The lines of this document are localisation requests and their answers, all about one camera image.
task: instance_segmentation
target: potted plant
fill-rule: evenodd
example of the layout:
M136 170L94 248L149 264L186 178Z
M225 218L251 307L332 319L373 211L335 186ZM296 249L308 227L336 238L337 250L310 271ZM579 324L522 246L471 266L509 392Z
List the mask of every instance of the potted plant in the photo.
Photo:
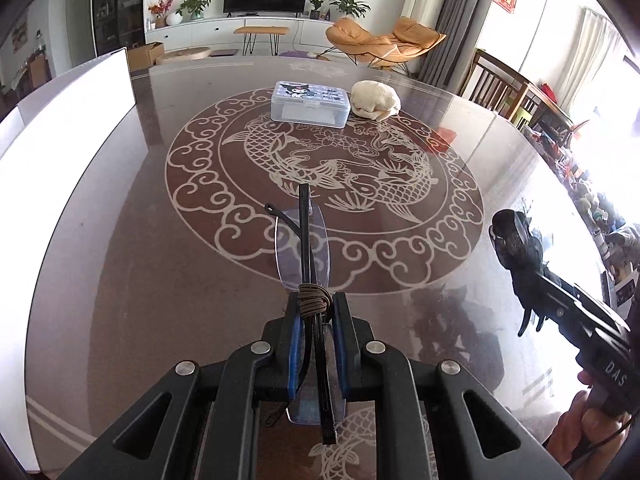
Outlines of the potted plant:
M309 17L312 20L320 19L320 7L324 4L324 0L309 0L309 3L314 6L314 10L309 12Z
M209 4L212 0L184 0L180 7L178 7L178 12L182 13L183 9L186 9L188 13L191 15L192 20L199 20L204 17L204 9L209 7Z
M329 5L338 7L340 12L355 18L363 18L367 11L371 10L371 7L365 2L358 2L356 0L331 0Z
M156 17L156 28L166 25L166 14L171 9L174 0L158 0L156 4L149 4L147 9Z

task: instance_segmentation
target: round cushion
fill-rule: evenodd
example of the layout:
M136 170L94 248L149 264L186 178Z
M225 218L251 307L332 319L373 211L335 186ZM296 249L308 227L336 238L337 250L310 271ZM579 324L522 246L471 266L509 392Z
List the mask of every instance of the round cushion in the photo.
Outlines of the round cushion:
M187 61L191 59L204 59L209 57L213 51L208 46L194 46L167 52L156 59L156 64L171 63L173 61Z

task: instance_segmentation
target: white towel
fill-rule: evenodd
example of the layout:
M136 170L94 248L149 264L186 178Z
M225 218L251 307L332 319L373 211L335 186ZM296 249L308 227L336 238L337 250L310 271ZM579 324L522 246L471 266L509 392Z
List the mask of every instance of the white towel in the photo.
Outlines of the white towel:
M378 81L358 81L351 88L351 110L360 117L383 121L398 115L400 98L389 85Z

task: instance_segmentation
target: clear plastic box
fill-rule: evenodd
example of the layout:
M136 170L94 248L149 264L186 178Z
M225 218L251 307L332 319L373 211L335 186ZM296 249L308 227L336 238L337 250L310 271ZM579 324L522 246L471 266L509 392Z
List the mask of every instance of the clear plastic box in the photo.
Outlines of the clear plastic box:
M271 119L344 128L351 110L342 88L278 81L271 96Z

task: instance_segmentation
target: orange lounge chair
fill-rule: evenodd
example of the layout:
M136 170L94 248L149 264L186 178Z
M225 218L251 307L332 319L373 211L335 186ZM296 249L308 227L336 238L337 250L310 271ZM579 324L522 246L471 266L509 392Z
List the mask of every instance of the orange lounge chair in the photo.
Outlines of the orange lounge chair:
M430 51L446 35L401 16L391 34L374 36L351 18L343 18L326 30L326 38L333 47L323 54L339 50L355 64L366 62L374 68L399 65L410 76L406 62Z

